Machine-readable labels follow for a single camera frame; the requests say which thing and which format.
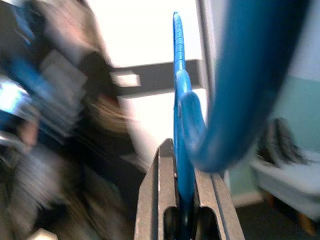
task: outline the blue object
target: blue object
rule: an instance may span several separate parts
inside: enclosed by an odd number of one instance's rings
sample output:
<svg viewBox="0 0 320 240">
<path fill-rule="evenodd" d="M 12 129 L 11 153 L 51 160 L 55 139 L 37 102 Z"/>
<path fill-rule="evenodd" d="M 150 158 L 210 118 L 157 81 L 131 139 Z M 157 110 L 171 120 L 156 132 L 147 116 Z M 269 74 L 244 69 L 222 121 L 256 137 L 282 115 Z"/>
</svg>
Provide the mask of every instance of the blue object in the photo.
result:
<svg viewBox="0 0 320 240">
<path fill-rule="evenodd" d="M 173 14 L 173 144 L 182 222 L 188 221 L 193 200 L 193 166 L 223 171 L 241 159 L 262 129 L 285 79 L 308 5 L 308 0 L 230 1 L 207 127 L 186 71 L 182 22 Z M 183 231 L 180 239 L 188 239 Z"/>
</svg>

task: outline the dark floor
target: dark floor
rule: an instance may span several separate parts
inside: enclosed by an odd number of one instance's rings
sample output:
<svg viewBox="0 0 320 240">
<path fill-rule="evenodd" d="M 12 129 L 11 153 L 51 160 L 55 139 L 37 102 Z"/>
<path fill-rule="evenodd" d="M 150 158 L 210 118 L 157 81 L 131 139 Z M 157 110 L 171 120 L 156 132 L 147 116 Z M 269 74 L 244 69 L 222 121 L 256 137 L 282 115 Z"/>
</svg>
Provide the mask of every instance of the dark floor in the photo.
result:
<svg viewBox="0 0 320 240">
<path fill-rule="evenodd" d="M 236 210 L 246 240 L 320 240 L 305 233 L 290 218 L 266 203 L 241 207 Z"/>
</svg>

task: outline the white wall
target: white wall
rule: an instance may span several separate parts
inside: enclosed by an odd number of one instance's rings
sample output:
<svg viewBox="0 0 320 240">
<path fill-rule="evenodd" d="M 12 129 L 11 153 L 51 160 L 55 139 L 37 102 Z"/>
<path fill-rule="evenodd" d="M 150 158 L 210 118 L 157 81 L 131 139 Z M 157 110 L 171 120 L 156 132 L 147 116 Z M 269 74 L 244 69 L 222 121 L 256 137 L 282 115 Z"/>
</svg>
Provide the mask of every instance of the white wall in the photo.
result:
<svg viewBox="0 0 320 240">
<path fill-rule="evenodd" d="M 320 1 L 312 1 L 289 75 L 320 81 Z"/>
<path fill-rule="evenodd" d="M 173 61 L 173 13 L 183 24 L 185 57 L 201 59 L 195 0 L 87 0 L 114 67 Z"/>
</svg>

